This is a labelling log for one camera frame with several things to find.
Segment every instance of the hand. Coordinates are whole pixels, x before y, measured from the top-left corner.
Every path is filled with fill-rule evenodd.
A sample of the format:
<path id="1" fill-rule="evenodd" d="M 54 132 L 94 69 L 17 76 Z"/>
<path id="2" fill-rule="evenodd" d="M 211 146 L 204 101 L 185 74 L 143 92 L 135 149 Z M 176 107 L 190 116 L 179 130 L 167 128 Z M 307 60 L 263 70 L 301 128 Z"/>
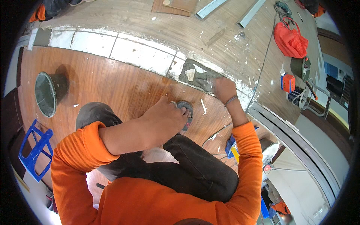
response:
<path id="1" fill-rule="evenodd" d="M 212 84 L 212 90 L 215 96 L 225 104 L 236 95 L 235 83 L 226 77 L 218 77 L 209 80 Z"/>
<path id="2" fill-rule="evenodd" d="M 183 107 L 179 109 L 173 103 L 169 103 L 166 96 L 148 109 L 139 119 L 145 124 L 148 136 L 156 142 L 156 146 L 165 144 L 175 136 L 188 121 L 190 112 Z"/>

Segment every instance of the white debris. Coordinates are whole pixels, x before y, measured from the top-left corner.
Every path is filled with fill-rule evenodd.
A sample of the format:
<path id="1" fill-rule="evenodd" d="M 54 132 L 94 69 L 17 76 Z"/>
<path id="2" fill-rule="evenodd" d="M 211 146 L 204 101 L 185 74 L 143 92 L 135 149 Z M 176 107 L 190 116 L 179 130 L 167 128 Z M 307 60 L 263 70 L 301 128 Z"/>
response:
<path id="1" fill-rule="evenodd" d="M 185 74 L 188 77 L 189 81 L 193 81 L 194 76 L 195 76 L 195 69 L 189 69 L 189 70 L 185 71 Z"/>
<path id="2" fill-rule="evenodd" d="M 219 133 L 214 134 L 211 138 L 209 138 L 208 140 L 214 140 L 216 138 L 216 135 L 218 135 Z"/>
<path id="3" fill-rule="evenodd" d="M 207 108 L 205 108 L 205 105 L 204 105 L 204 102 L 203 102 L 202 98 L 200 99 L 200 101 L 201 101 L 201 104 L 203 105 L 203 109 L 204 109 L 204 114 L 203 115 L 205 115 Z"/>
<path id="4" fill-rule="evenodd" d="M 193 66 L 195 67 L 196 72 L 198 72 L 198 73 L 206 73 L 206 70 L 204 70 L 203 68 L 201 68 L 201 67 L 199 67 L 199 66 L 197 66 L 195 64 L 193 64 Z"/>

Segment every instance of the gray sandal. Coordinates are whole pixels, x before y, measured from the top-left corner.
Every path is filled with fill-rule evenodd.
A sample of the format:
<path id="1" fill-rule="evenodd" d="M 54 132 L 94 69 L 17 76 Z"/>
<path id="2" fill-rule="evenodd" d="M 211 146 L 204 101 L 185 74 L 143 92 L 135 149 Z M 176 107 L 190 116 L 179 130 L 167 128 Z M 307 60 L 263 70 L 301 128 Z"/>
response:
<path id="1" fill-rule="evenodd" d="M 184 128 L 182 129 L 183 131 L 187 131 L 193 120 L 193 107 L 191 106 L 191 104 L 189 102 L 186 102 L 186 101 L 177 102 L 176 105 L 179 109 L 181 109 L 182 107 L 185 107 L 191 113 L 191 117 L 188 118 L 188 122 L 185 124 Z"/>

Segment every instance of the blue plastic stool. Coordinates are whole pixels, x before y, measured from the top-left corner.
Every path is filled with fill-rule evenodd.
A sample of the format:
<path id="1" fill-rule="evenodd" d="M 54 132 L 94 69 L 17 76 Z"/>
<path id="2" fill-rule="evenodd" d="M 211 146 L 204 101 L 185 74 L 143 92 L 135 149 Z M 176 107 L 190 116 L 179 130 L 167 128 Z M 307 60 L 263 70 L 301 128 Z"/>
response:
<path id="1" fill-rule="evenodd" d="M 37 182 L 39 182 L 42 179 L 42 177 L 45 175 L 45 173 L 50 169 L 50 164 L 53 160 L 54 153 L 53 153 L 53 149 L 51 148 L 51 145 L 50 145 L 50 138 L 53 135 L 53 131 L 51 129 L 48 129 L 45 133 L 41 132 L 38 128 L 35 127 L 36 122 L 37 122 L 37 119 L 34 120 L 32 125 L 30 126 L 29 130 L 26 132 L 25 138 L 20 147 L 19 159 L 20 159 L 21 163 L 24 165 L 24 167 L 26 168 L 26 170 L 32 175 L 32 177 Z M 41 137 L 39 141 L 37 141 L 37 139 L 36 139 L 35 132 L 38 135 L 40 135 L 40 137 Z M 32 133 L 32 135 L 35 139 L 36 145 L 30 152 L 30 154 L 27 157 L 24 157 L 22 155 L 22 151 L 23 151 L 26 140 L 29 137 L 30 133 Z M 48 146 L 48 149 L 49 149 L 51 155 L 49 155 L 46 151 L 43 150 L 45 145 Z M 35 172 L 35 163 L 41 152 L 50 158 L 50 162 L 45 167 L 43 172 L 41 172 L 40 175 L 37 175 L 37 173 Z"/>
<path id="2" fill-rule="evenodd" d="M 262 199 L 262 196 L 261 196 L 261 213 L 262 213 L 262 217 L 265 219 L 265 218 L 268 218 L 269 217 L 269 211 L 267 210 L 267 207 L 266 207 L 266 204 L 264 202 L 264 199 Z"/>

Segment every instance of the orange box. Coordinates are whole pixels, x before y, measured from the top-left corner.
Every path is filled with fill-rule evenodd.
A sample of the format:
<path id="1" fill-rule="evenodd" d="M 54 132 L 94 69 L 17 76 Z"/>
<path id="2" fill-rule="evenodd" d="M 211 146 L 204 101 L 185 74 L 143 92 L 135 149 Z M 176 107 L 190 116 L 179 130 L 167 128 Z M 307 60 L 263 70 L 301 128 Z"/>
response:
<path id="1" fill-rule="evenodd" d="M 295 77 L 290 74 L 285 74 L 281 76 L 281 89 L 283 89 L 286 92 L 291 93 L 293 90 L 295 90 Z"/>

